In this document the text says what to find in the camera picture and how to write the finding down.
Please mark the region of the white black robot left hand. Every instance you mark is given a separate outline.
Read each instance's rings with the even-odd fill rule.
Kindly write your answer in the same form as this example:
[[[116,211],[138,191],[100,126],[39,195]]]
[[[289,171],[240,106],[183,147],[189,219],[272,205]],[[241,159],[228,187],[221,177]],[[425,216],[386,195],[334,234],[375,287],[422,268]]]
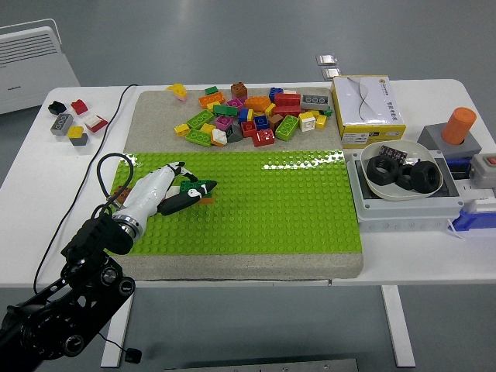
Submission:
[[[183,175],[190,181],[198,181],[184,165],[185,162],[166,164],[139,179],[126,198],[123,208],[113,215],[113,219],[130,221],[138,229],[145,229],[150,216],[157,212],[170,215],[192,206],[215,188],[216,181],[207,181],[196,188],[166,198],[176,176]]]

